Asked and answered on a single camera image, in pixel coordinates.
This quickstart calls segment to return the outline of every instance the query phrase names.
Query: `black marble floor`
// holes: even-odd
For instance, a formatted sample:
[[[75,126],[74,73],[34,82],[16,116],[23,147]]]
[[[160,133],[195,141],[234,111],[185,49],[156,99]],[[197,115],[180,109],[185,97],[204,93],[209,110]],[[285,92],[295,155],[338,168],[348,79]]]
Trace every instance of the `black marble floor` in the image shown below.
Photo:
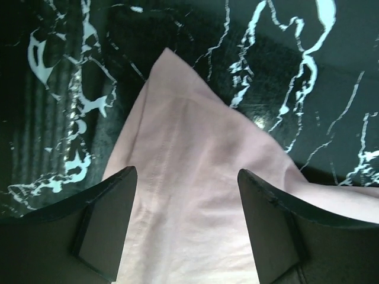
[[[309,181],[379,185],[379,2],[0,7],[0,215],[20,216],[101,180],[165,47],[269,132]]]

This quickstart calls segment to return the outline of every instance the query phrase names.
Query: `floor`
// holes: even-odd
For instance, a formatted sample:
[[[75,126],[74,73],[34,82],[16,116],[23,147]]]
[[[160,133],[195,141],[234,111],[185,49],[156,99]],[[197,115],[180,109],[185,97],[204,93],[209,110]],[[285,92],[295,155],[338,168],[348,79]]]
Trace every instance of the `floor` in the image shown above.
[[[353,0],[3,1],[0,215],[101,180],[165,47],[309,181],[378,186],[377,11]]]

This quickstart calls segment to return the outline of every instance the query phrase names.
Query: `fabric fold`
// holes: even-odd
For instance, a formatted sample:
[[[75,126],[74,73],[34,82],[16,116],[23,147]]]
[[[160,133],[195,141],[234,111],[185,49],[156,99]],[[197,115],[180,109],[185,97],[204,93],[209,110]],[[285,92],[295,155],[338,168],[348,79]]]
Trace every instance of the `fabric fold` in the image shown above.
[[[259,283],[237,174],[248,169],[308,203],[379,223],[379,193],[308,183],[279,144],[222,103],[166,49],[103,179],[138,172],[117,283]]]

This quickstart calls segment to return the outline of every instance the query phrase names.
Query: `pink fabric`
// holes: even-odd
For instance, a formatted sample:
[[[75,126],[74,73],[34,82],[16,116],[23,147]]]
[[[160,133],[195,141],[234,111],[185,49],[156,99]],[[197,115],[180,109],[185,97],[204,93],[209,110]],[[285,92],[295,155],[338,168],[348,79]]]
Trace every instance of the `pink fabric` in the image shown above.
[[[222,103],[166,49],[114,147],[104,179],[138,172],[117,283],[259,283],[237,174],[331,212],[379,223],[370,188],[308,183],[276,141]]]

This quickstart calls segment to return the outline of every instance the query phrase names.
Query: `white marble veining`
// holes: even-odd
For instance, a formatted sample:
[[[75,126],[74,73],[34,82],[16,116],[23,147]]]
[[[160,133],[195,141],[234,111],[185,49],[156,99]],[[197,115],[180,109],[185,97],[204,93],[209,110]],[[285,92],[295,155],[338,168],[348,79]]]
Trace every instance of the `white marble veining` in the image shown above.
[[[307,159],[307,161],[306,161],[306,163],[304,164],[304,166],[302,166],[301,168],[300,168],[300,171],[302,171],[306,166],[308,166],[308,164],[309,164],[309,162],[311,161],[311,159],[312,159],[312,157],[320,150],[320,149],[325,149],[332,141],[333,141],[333,138],[334,138],[334,135],[331,137],[331,139],[328,141],[328,142],[326,142],[326,143],[324,143],[324,144],[322,144],[321,146],[318,146],[310,155],[309,155],[309,157],[308,157],[308,159]]]
[[[248,61],[245,59],[245,56],[248,53],[249,48],[255,44],[256,24],[258,23],[259,18],[261,17],[261,13],[263,9],[266,7],[266,4],[267,1],[264,0],[256,6],[253,16],[248,24],[248,28],[246,29],[245,34],[241,39],[241,44],[238,45],[238,47],[240,47],[240,52],[238,54],[239,60],[229,66],[229,72],[234,75],[233,86],[238,86],[238,83],[235,83],[236,81],[234,79],[236,76],[243,78],[242,80],[239,80],[239,84],[241,85],[242,90],[235,94],[235,97],[232,99],[232,102],[230,104],[231,108],[237,108],[238,105],[242,102],[243,96],[250,88],[250,83],[252,81],[252,78],[254,77],[254,73],[251,70]]]
[[[379,35],[377,36],[377,38],[375,39],[375,43],[374,43],[374,50],[376,50],[378,48],[378,45],[379,45]]]
[[[189,14],[192,13],[192,11],[188,12],[187,14],[184,15],[184,18],[186,18],[187,16],[189,16]],[[181,31],[182,31],[182,28],[184,27],[184,24],[182,24],[181,22],[175,20],[175,19],[171,19],[174,21],[174,24],[178,27],[178,29],[176,30],[176,36],[179,37]],[[187,33],[187,36],[189,38],[190,41],[194,41],[194,37],[192,36],[191,33]],[[176,41],[175,43],[175,50],[174,50],[174,53],[176,53],[178,51],[178,41]]]
[[[137,66],[134,64],[134,62],[132,62],[130,60],[129,63],[130,63],[130,66],[133,68],[133,70],[136,71],[136,73],[138,74],[138,76],[140,76],[141,79],[146,82],[147,81],[146,78],[143,76],[142,72],[140,71],[140,69],[137,68]]]
[[[269,6],[271,8],[271,15],[272,15],[273,23],[276,24],[277,26],[279,26],[280,29],[285,30],[292,23],[296,22],[297,28],[296,28],[294,36],[297,40],[298,50],[300,52],[302,52],[302,58],[303,58],[300,65],[299,65],[299,70],[298,70],[297,75],[295,75],[291,79],[290,84],[288,86],[288,91],[286,93],[284,102],[283,102],[282,107],[280,108],[279,114],[277,116],[278,121],[269,130],[269,133],[271,131],[273,131],[282,122],[282,116],[285,115],[290,110],[289,107],[287,106],[288,97],[293,90],[294,81],[303,75],[304,66],[307,66],[308,69],[310,70],[310,73],[311,73],[309,80],[306,82],[305,81],[303,82],[302,89],[296,91],[296,105],[293,109],[293,112],[297,111],[296,114],[298,115],[298,131],[297,131],[294,139],[290,143],[290,145],[286,147],[285,151],[286,151],[286,153],[289,153],[293,149],[294,143],[296,142],[297,137],[299,136],[299,134],[301,133],[301,131],[303,129],[301,118],[303,116],[304,101],[305,101],[307,95],[312,92],[312,90],[316,84],[317,64],[314,61],[314,58],[311,54],[315,51],[318,51],[321,48],[324,41],[326,40],[326,37],[328,36],[330,31],[332,30],[332,28],[336,22],[336,5],[334,3],[334,0],[316,0],[317,16],[318,16],[320,23],[324,27],[324,30],[323,30],[322,35],[316,41],[316,43],[311,48],[304,50],[301,46],[301,40],[300,40],[301,32],[305,26],[304,21],[302,19],[299,19],[298,17],[293,17],[291,19],[289,25],[281,24],[276,18],[276,10],[275,10],[274,5],[272,4],[271,0],[268,0],[268,1],[269,1]]]
[[[337,174],[336,174],[336,168],[334,167],[334,163],[333,162],[330,163],[330,168],[332,170],[334,184],[338,185],[338,178],[337,178]]]
[[[346,175],[345,180],[339,183],[339,185],[352,185],[353,178],[360,174],[365,176],[370,181],[367,181],[364,186],[370,186],[372,184],[379,183],[379,172],[377,169],[373,168],[371,165],[371,161],[374,158],[379,157],[379,150],[377,151],[366,151],[366,136],[367,136],[367,125],[370,117],[376,117],[378,115],[377,112],[370,114],[366,113],[363,118],[363,126],[361,133],[361,148],[358,152],[358,165],[354,168],[353,171],[349,172]]]
[[[142,13],[142,12],[143,12],[143,8],[142,8],[142,7],[131,6],[130,9],[131,9],[133,12],[137,12],[137,13]]]
[[[229,8],[229,0],[225,0],[225,12],[226,12],[226,15],[225,15],[225,22],[224,22],[224,33],[223,35],[220,37],[220,40],[219,40],[219,43],[217,43],[216,46],[213,46],[213,47],[210,47],[208,49],[208,52],[206,54],[203,54],[201,55],[196,61],[195,61],[195,64],[194,66],[199,62],[199,60],[203,57],[208,57],[208,66],[209,66],[209,71],[208,71],[208,77],[207,77],[207,80],[209,81],[211,79],[211,76],[212,76],[212,54],[213,54],[213,50],[215,49],[218,49],[220,48],[221,44],[223,43],[223,40],[224,38],[227,36],[227,33],[229,32],[230,30],[230,8]]]
[[[56,8],[53,0],[45,0],[45,2],[51,7],[51,9],[56,13],[56,21],[64,20],[65,14],[61,14]],[[63,140],[66,140],[66,148],[63,149],[61,157],[64,164],[63,173],[46,173],[41,175],[41,177],[29,184],[14,184],[8,187],[8,191],[13,195],[14,200],[24,204],[28,209],[35,209],[30,206],[28,199],[33,196],[39,196],[42,194],[42,188],[46,190],[49,188],[52,192],[58,193],[63,188],[63,185],[68,183],[76,183],[84,180],[88,167],[91,164],[92,156],[87,150],[86,142],[83,139],[83,135],[87,131],[87,125],[83,118],[85,115],[91,111],[97,110],[103,117],[107,117],[106,108],[111,108],[113,102],[116,100],[116,88],[117,81],[111,76],[107,67],[97,59],[92,56],[93,52],[96,54],[101,54],[101,45],[99,42],[99,37],[96,28],[90,22],[90,7],[91,0],[81,0],[81,11],[82,11],[82,49],[79,59],[75,59],[72,56],[65,54],[63,59],[69,60],[74,64],[76,72],[72,75],[71,80],[68,85],[68,90],[71,100],[71,110],[68,112],[67,116],[70,118],[69,127],[67,129],[66,137],[62,137],[58,145],[54,147],[46,147],[45,151],[52,153],[57,150],[58,146],[62,144]],[[59,94],[51,93],[49,88],[49,77],[52,74],[53,69],[58,64],[56,63],[52,67],[47,67],[45,65],[43,54],[46,47],[47,40],[38,41],[35,37],[37,30],[34,30],[30,34],[30,41],[28,47],[28,62],[31,71],[35,74],[36,78],[45,86],[46,90],[49,91],[51,96],[59,100]],[[62,33],[55,33],[62,40],[66,39],[66,35]],[[88,39],[95,39],[94,44],[89,44]],[[83,92],[82,84],[82,66],[87,62],[94,62],[106,75],[107,78],[112,82],[112,90],[110,94],[104,95],[94,101],[88,99]],[[77,149],[72,148],[72,142],[74,140],[79,141],[80,147]],[[69,153],[74,153],[73,159],[69,158]]]
[[[364,71],[362,71],[359,76],[358,76],[358,79],[356,80],[356,84],[354,85],[354,89],[353,89],[353,92],[351,93],[351,96],[350,96],[350,99],[348,101],[348,104],[346,105],[346,108],[343,110],[343,112],[338,116],[338,118],[336,120],[334,120],[331,125],[329,126],[329,128],[327,129],[327,133],[326,135],[329,135],[330,134],[330,131],[332,130],[333,126],[338,122],[340,121],[343,116],[349,111],[350,107],[351,107],[351,103],[353,103],[353,100],[355,98],[355,95],[356,95],[356,92],[358,91],[358,88],[359,88],[359,83],[361,82],[362,80],[362,77],[364,75]]]
[[[317,121],[317,126],[320,127],[321,126],[321,123],[320,123],[320,114],[318,111],[316,111],[316,121]]]

